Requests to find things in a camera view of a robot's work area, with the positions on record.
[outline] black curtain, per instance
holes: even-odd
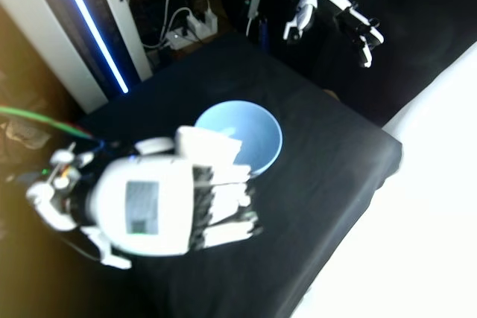
[[[373,52],[371,69],[359,68],[347,40],[321,25],[298,46],[281,41],[293,11],[286,0],[266,0],[272,52],[379,125],[477,40],[477,0],[351,1],[381,20],[385,43]]]

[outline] power plug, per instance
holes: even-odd
[[[218,31],[217,16],[209,8],[205,12],[205,22],[201,22],[194,15],[189,14],[186,18],[187,33],[183,34],[180,29],[169,31],[165,38],[173,50],[179,50],[212,36]]]

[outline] white cloth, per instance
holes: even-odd
[[[384,129],[400,169],[293,318],[477,317],[477,44]]]

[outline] blue bowl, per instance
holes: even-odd
[[[235,164],[246,164],[260,175],[282,150],[282,130],[269,111],[247,101],[227,101],[204,112],[195,126],[223,133],[242,141]]]

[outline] blue led light strip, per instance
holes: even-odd
[[[126,86],[126,83],[124,82],[121,74],[119,73],[118,68],[116,67],[116,64],[113,61],[113,58],[111,57],[110,52],[108,51],[106,44],[103,41],[103,38],[99,34],[98,28],[96,27],[95,22],[92,20],[91,15],[89,14],[88,8],[84,4],[83,0],[75,0],[76,5],[80,9],[81,15],[84,18],[84,21],[88,25],[89,31],[91,31],[91,34],[96,40],[96,43],[98,43],[99,49],[101,50],[101,53],[104,56],[104,59],[106,60],[107,64],[110,66],[111,71],[114,74],[114,77],[116,78],[116,81],[118,81],[119,86],[121,87],[123,93],[128,93],[128,89]]]

